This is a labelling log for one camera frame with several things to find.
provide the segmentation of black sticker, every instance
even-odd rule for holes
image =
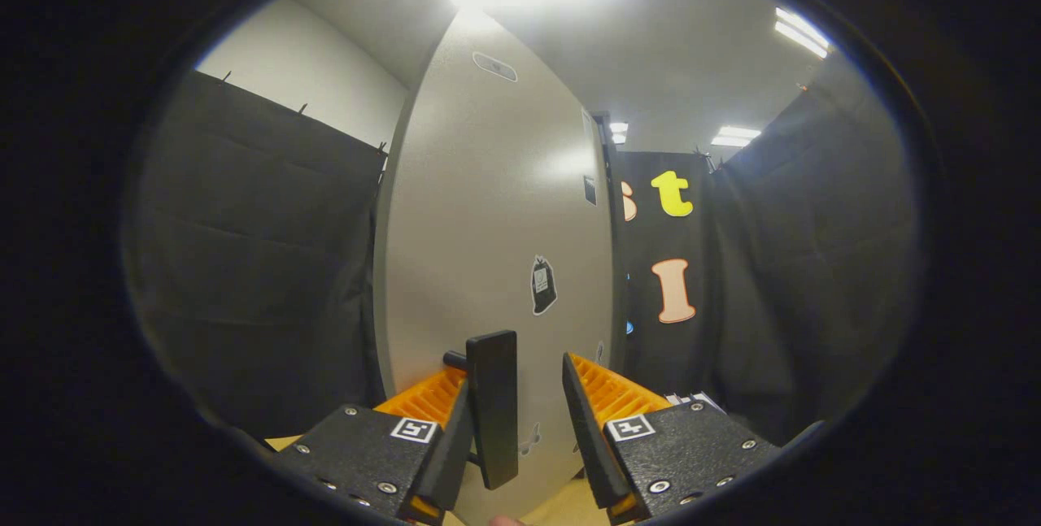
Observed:
[[[586,201],[596,204],[596,181],[591,176],[583,176],[582,180],[586,185]]]
[[[557,302],[557,285],[553,282],[553,267],[540,255],[531,267],[531,300],[535,316],[542,315]]]

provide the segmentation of black fabric backdrop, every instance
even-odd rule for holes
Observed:
[[[704,390],[778,444],[862,396],[895,355],[925,249],[898,127],[856,68],[829,56],[809,91],[707,175],[697,154],[621,153],[636,218],[626,373]],[[687,178],[693,211],[662,211],[650,180]],[[689,321],[663,325],[651,265],[686,272]]]
[[[672,217],[662,208],[660,193],[651,184],[672,171],[687,180],[681,190],[684,201],[693,204],[685,217]],[[701,390],[712,371],[718,326],[713,324],[708,278],[707,224],[708,164],[695,154],[620,152],[613,174],[632,187],[636,216],[621,226],[619,241],[629,274],[628,309],[633,331],[626,341],[625,374],[657,393],[690,393]],[[676,323],[659,320],[663,308],[661,278],[652,267],[668,259],[685,259],[688,304],[692,318]]]
[[[160,356],[255,437],[372,402],[363,305],[385,154],[198,72],[152,130],[128,231]]]

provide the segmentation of orange letter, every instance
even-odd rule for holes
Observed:
[[[687,281],[683,271],[687,270],[685,259],[666,259],[651,267],[651,272],[661,280],[661,312],[658,320],[662,323],[679,323],[694,316],[694,307],[687,299]]]
[[[625,180],[621,181],[621,207],[626,210],[626,221],[636,219],[636,201],[630,199],[633,196],[633,187]]]
[[[651,186],[658,190],[661,197],[661,208],[672,217],[687,217],[694,210],[694,204],[684,201],[680,196],[681,189],[687,189],[687,178],[677,178],[676,171],[665,171],[651,181]]]

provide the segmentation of orange gripper pad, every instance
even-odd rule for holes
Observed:
[[[456,397],[459,396],[459,387],[465,378],[466,372],[446,368],[373,409],[387,415],[436,422],[445,430]]]
[[[668,408],[661,396],[590,360],[568,353],[601,429],[607,421]]]

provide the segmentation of sticker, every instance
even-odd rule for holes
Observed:
[[[531,453],[531,450],[535,448],[535,445],[538,445],[541,442],[542,433],[538,431],[538,423],[535,423],[535,427],[531,429],[531,439],[522,443],[520,446],[517,447],[517,451],[520,452],[522,457],[527,457],[528,454]]]
[[[639,439],[640,436],[646,436],[655,432],[654,427],[651,426],[651,423],[648,422],[646,417],[643,415],[609,421],[607,429],[611,431],[611,436],[614,437],[615,443]]]
[[[625,180],[621,181],[621,207],[626,214],[626,221],[636,219],[636,201],[632,200],[633,187]]]
[[[596,179],[591,176],[583,176],[582,181],[586,185],[586,201],[592,206],[596,206]]]
[[[540,255],[535,256],[531,266],[532,312],[542,315],[557,302],[557,285],[553,282],[553,267]]]
[[[683,272],[690,264],[682,258],[666,259],[651,267],[651,272],[661,282],[661,312],[658,320],[668,325],[680,323],[694,316],[697,310],[687,298],[687,281]]]
[[[390,431],[390,436],[395,439],[404,439],[405,441],[414,441],[416,443],[430,443],[430,440],[434,437],[434,430],[436,430],[437,423],[421,421],[417,419],[401,419],[398,426],[393,427]]]
[[[491,74],[499,75],[499,77],[505,78],[508,81],[513,81],[514,83],[517,82],[517,72],[513,70],[513,67],[510,67],[502,60],[492,58],[487,54],[475,52],[474,62],[481,69],[484,69]]]

